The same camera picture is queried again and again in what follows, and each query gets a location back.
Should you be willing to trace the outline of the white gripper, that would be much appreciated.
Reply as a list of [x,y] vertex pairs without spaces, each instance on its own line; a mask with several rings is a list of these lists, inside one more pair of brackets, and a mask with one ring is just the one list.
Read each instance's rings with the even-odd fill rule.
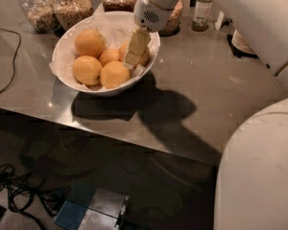
[[173,11],[171,0],[137,0],[133,9],[134,23],[141,27],[134,29],[128,44],[123,64],[133,69],[148,47],[150,32],[160,31]]

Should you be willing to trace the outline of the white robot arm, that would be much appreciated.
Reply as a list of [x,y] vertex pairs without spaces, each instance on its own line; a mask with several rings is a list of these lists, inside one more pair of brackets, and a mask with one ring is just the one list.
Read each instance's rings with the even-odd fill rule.
[[[214,0],[288,90],[288,0]],[[216,183],[214,230],[288,230],[288,99],[229,139]]]

